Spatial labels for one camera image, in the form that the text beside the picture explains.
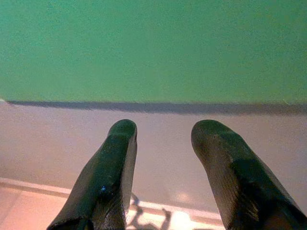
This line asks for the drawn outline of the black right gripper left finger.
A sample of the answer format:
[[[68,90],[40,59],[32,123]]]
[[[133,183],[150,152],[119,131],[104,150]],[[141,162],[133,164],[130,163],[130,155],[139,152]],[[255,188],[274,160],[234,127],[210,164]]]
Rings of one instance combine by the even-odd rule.
[[[137,155],[137,126],[117,121],[81,171],[49,230],[123,230]]]

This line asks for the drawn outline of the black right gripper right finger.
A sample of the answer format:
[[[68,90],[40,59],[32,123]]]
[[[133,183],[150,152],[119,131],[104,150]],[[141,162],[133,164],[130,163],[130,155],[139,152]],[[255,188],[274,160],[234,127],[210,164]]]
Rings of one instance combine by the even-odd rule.
[[[191,131],[227,230],[304,230],[307,218],[270,168],[243,138],[215,120]]]

